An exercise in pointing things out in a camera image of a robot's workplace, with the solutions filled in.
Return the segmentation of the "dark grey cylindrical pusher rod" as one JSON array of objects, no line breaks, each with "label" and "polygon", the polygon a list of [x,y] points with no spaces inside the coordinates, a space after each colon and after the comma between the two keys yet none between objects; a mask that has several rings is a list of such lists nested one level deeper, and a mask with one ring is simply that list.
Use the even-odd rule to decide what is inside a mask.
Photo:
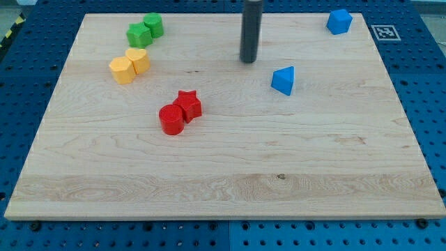
[{"label": "dark grey cylindrical pusher rod", "polygon": [[240,35],[240,60],[243,63],[256,61],[262,13],[263,0],[244,0]]}]

